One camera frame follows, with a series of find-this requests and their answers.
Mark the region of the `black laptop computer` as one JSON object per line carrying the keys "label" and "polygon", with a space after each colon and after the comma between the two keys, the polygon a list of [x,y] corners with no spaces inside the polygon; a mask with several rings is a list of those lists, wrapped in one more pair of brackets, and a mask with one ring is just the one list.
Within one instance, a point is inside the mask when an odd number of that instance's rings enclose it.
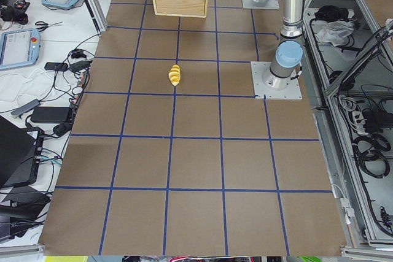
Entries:
{"label": "black laptop computer", "polygon": [[19,128],[1,117],[1,188],[36,181],[43,133],[38,127]]}

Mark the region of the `toy bread loaf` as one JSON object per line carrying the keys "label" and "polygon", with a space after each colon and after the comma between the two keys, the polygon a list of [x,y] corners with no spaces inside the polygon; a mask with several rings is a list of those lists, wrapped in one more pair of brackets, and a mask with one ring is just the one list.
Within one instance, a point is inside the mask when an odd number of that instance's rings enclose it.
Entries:
{"label": "toy bread loaf", "polygon": [[171,66],[171,69],[168,73],[168,78],[172,86],[178,86],[179,82],[181,81],[181,68],[178,64]]}

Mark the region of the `black power adapter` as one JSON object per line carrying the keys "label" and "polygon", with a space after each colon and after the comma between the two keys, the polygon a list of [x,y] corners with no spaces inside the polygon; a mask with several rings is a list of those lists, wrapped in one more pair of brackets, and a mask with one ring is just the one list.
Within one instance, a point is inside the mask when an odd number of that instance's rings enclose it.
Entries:
{"label": "black power adapter", "polygon": [[63,123],[70,114],[69,107],[36,107],[33,110],[33,123]]}

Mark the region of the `black scissors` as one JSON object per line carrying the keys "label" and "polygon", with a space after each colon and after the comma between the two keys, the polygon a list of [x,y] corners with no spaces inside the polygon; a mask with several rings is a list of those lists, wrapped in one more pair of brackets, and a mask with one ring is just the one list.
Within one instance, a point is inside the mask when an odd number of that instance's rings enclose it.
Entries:
{"label": "black scissors", "polygon": [[62,21],[56,22],[56,23],[46,23],[44,21],[37,21],[37,22],[35,22],[34,25],[36,26],[36,29],[39,32],[43,32],[43,31],[45,31],[48,28],[51,28],[51,27],[54,27],[54,26],[61,26],[62,24],[63,24]]}

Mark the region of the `blue teach pendant near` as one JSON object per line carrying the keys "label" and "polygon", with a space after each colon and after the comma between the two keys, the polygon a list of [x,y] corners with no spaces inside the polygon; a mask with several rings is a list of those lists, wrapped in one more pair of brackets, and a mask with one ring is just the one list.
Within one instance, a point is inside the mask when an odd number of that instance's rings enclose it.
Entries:
{"label": "blue teach pendant near", "polygon": [[36,28],[1,34],[1,70],[34,65],[39,57],[41,34]]}

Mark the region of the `crumpled white cloth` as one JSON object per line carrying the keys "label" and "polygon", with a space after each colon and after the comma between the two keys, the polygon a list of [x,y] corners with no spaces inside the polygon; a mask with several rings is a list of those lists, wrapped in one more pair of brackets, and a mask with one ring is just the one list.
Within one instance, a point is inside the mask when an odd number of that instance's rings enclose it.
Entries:
{"label": "crumpled white cloth", "polygon": [[335,21],[322,26],[316,33],[318,42],[331,43],[333,46],[344,45],[348,37],[354,32],[354,25],[351,22]]}

